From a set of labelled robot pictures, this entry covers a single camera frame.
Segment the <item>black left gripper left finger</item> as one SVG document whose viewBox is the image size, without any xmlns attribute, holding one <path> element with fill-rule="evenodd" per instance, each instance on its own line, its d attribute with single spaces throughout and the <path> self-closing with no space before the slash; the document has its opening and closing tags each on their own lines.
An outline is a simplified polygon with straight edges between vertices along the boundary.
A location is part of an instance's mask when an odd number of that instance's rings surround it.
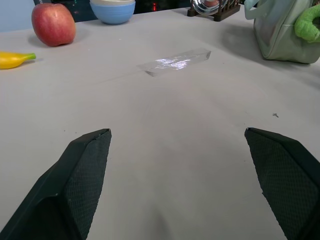
<svg viewBox="0 0 320 240">
<path fill-rule="evenodd" d="M 112 133 L 69 143 L 0 232 L 2 240 L 85 240 L 102 193 Z"/>
</svg>

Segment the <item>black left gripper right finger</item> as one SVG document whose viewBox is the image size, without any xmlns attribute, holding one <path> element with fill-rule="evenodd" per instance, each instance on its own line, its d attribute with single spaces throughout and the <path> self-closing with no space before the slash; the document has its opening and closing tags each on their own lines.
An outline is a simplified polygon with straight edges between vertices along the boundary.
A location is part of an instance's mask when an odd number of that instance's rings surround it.
<svg viewBox="0 0 320 240">
<path fill-rule="evenodd" d="M 320 238 L 320 163 L 297 140 L 248 127 L 257 178 L 288 240 Z"/>
</svg>

